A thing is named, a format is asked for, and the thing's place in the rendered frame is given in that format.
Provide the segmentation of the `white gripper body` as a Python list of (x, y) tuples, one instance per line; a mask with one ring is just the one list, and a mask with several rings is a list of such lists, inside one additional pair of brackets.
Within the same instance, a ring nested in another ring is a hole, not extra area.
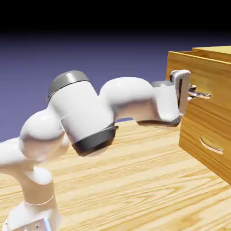
[(170, 74), (170, 81), (176, 88), (178, 108), (181, 116), (186, 114), (190, 75), (191, 72), (185, 69), (173, 70)]

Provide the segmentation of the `light wood drawer front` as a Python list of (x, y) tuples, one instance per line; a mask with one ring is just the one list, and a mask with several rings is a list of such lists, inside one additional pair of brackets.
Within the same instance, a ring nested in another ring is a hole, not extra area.
[(231, 120), (231, 63), (204, 57), (198, 51), (168, 52), (166, 75), (183, 69), (191, 72), (190, 84), (197, 86), (196, 91), (211, 94), (210, 99), (188, 101), (186, 114), (193, 104), (221, 120)]
[[(222, 155), (206, 149), (200, 136), (217, 142)], [(181, 122), (179, 146), (208, 169), (231, 185), (231, 120), (221, 120), (195, 105), (188, 105), (188, 112)]]

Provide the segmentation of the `light wood cabinet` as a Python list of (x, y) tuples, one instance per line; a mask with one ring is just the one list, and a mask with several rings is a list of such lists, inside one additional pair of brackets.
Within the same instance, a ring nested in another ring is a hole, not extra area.
[(231, 63), (231, 46), (214, 46), (214, 47), (197, 47), (192, 48), (191, 51), (198, 51), (204, 57), (221, 60)]

